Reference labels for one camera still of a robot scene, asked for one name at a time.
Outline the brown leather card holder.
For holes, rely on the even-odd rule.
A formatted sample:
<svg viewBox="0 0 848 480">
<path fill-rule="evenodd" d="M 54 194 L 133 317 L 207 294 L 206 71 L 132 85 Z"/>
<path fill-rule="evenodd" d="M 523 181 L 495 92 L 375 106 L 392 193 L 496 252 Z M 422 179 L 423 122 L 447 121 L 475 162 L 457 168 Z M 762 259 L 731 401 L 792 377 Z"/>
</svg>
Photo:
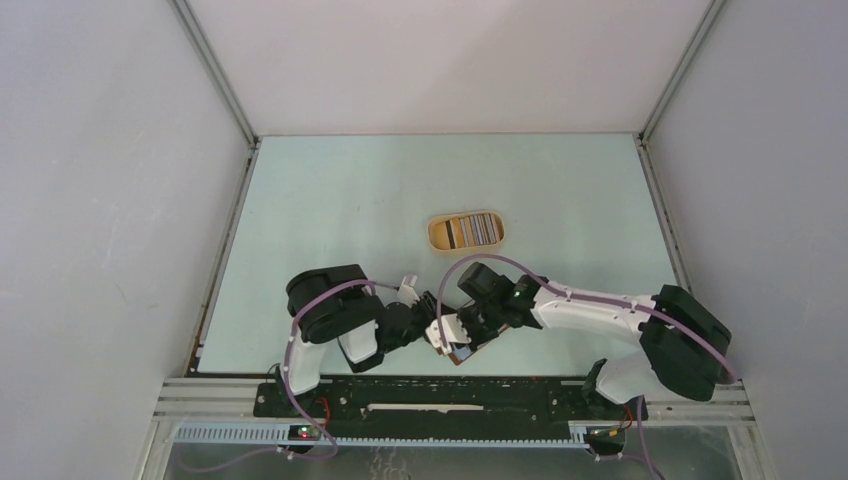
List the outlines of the brown leather card holder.
<svg viewBox="0 0 848 480">
<path fill-rule="evenodd" d="M 482 325 L 479 327 L 464 327 L 467 331 L 468 336 L 471 339 L 471 343 L 462 348 L 457 348 L 454 352 L 446 356 L 451 360 L 451 362 L 459 366 L 462 363 L 468 361 L 472 355 L 478 352 L 480 349 L 484 348 L 491 341 L 498 338 L 501 334 L 509 329 L 508 326 L 501 326 L 499 328 L 491 329 L 484 328 Z"/>
</svg>

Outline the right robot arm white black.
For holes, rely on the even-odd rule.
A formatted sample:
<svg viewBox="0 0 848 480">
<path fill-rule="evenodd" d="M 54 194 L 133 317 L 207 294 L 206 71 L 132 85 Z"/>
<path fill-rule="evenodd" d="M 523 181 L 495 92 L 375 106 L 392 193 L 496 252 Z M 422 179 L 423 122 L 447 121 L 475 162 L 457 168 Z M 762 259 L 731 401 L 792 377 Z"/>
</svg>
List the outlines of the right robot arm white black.
<svg viewBox="0 0 848 480">
<path fill-rule="evenodd" d="M 632 352 L 597 360 L 581 392 L 585 411 L 606 418 L 621 404 L 656 392 L 706 402 L 738 376 L 726 358 L 732 334 L 688 291 L 665 285 L 654 295 L 579 290 L 526 273 L 516 282 L 475 261 L 458 288 L 472 301 L 457 319 L 472 346 L 505 327 L 589 332 Z"/>
</svg>

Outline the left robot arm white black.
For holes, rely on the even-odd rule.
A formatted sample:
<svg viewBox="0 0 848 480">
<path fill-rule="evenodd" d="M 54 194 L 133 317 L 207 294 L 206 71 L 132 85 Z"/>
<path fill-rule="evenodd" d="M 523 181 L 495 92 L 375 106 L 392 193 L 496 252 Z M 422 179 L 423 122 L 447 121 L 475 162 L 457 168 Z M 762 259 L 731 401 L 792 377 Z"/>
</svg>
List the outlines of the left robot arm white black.
<svg viewBox="0 0 848 480">
<path fill-rule="evenodd" d="M 358 264 L 313 269 L 286 286 L 293 333 L 281 364 L 278 404 L 292 416 L 304 416 L 316 403 L 320 368 L 327 347 L 335 342 L 354 373 L 382 364 L 385 356 L 425 336 L 436 318 L 436 297 L 415 290 L 408 275 L 397 299 L 385 303 Z"/>
</svg>

